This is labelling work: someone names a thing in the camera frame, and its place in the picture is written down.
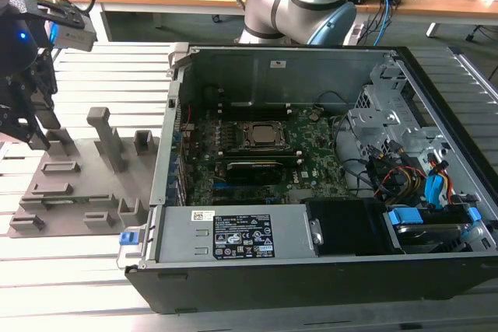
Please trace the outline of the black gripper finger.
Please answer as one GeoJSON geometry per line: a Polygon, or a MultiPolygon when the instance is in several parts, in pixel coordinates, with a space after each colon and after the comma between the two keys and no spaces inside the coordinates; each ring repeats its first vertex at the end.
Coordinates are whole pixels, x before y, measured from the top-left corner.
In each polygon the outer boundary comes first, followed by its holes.
{"type": "Polygon", "coordinates": [[[46,129],[59,129],[59,120],[54,112],[52,96],[58,92],[50,51],[40,51],[34,67],[36,90],[33,92],[33,105],[36,115],[46,129]]]}
{"type": "Polygon", "coordinates": [[[12,108],[1,106],[1,133],[28,144],[32,150],[48,150],[50,148],[50,143],[42,132],[37,119],[29,111],[17,114],[12,108]]]}

